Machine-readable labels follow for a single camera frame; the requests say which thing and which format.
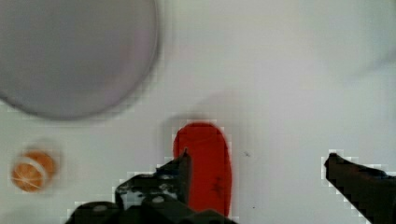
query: white surface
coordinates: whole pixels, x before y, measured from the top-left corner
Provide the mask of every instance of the white surface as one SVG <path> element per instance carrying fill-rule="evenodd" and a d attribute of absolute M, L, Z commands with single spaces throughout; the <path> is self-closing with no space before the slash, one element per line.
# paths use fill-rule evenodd
<path fill-rule="evenodd" d="M 78 203 L 112 201 L 121 179 L 164 164 L 172 134 L 197 117 L 224 127 L 232 146 L 239 223 L 361 223 L 322 180 L 322 157 L 343 149 L 396 171 L 395 63 L 381 63 L 396 49 L 395 4 L 159 3 L 159 61 L 128 108 L 62 123 L 1 105 L 0 222 L 64 223 Z M 21 194 L 7 165 L 40 137 L 62 146 L 61 175 L 45 194 Z"/>

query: red sponge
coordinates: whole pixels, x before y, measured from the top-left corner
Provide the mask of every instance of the red sponge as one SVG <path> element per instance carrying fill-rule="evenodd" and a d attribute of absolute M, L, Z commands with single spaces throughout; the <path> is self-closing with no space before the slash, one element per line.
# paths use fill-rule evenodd
<path fill-rule="evenodd" d="M 227 217 L 232 169 L 223 134 L 211 123 L 188 124 L 177 133 L 174 157 L 181 155 L 185 148 L 192 164 L 189 207 L 196 212 L 213 209 Z"/>

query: orange fruit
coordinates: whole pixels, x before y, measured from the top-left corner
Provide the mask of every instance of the orange fruit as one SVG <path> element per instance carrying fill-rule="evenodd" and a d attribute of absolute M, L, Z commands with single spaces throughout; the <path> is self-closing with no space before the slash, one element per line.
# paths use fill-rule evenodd
<path fill-rule="evenodd" d="M 31 150 L 21 155 L 11 172 L 12 182 L 27 192 L 42 190 L 55 173 L 51 156 L 41 150 Z"/>

